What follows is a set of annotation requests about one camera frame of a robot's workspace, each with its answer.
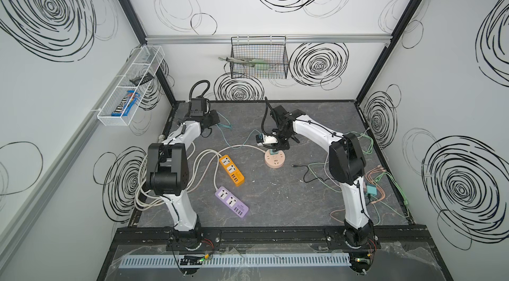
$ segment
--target round power socket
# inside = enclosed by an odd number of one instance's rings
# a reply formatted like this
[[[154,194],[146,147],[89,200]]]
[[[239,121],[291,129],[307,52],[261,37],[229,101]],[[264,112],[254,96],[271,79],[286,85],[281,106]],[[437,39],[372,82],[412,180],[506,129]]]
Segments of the round power socket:
[[[265,152],[265,164],[272,169],[278,169],[284,164],[284,152],[278,151],[276,154],[271,154],[270,149]]]

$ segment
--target white wire basket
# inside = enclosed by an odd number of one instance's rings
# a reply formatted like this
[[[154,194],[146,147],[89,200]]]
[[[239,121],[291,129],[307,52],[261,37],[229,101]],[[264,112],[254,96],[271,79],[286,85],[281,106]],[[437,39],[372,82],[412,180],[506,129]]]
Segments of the white wire basket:
[[[142,46],[134,62],[100,109],[97,118],[106,126],[128,126],[138,110],[147,89],[154,83],[156,72],[164,57],[161,46]],[[153,76],[142,84],[148,73]],[[137,85],[132,81],[142,78]]]

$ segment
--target black wire basket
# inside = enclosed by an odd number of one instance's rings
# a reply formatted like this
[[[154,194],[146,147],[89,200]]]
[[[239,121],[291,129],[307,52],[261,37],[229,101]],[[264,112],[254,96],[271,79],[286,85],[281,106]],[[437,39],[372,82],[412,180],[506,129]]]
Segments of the black wire basket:
[[[248,64],[230,63],[232,78],[286,79],[289,69],[285,36],[232,37],[231,57]]]

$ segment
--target purple power strip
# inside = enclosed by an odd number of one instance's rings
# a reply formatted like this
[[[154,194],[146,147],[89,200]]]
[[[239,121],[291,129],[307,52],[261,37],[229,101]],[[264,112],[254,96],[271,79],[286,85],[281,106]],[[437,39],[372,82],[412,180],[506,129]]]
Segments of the purple power strip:
[[[233,194],[223,186],[217,190],[216,197],[225,203],[225,205],[228,206],[228,208],[230,208],[240,218],[243,218],[249,210],[249,207],[247,207],[237,197],[233,196]]]

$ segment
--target wire basket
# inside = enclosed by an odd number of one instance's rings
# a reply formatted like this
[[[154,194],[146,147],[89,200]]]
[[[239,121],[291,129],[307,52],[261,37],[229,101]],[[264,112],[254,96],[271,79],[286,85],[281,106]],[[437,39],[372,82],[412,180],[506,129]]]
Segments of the wire basket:
[[[250,62],[230,63],[232,78],[286,79],[289,69],[285,36],[232,37],[231,57]]]
[[[106,126],[128,126],[145,93],[157,79],[156,72],[163,57],[161,46],[141,47],[136,59],[100,109],[97,115],[99,121]],[[149,74],[153,78],[143,83],[144,78],[150,77]]]

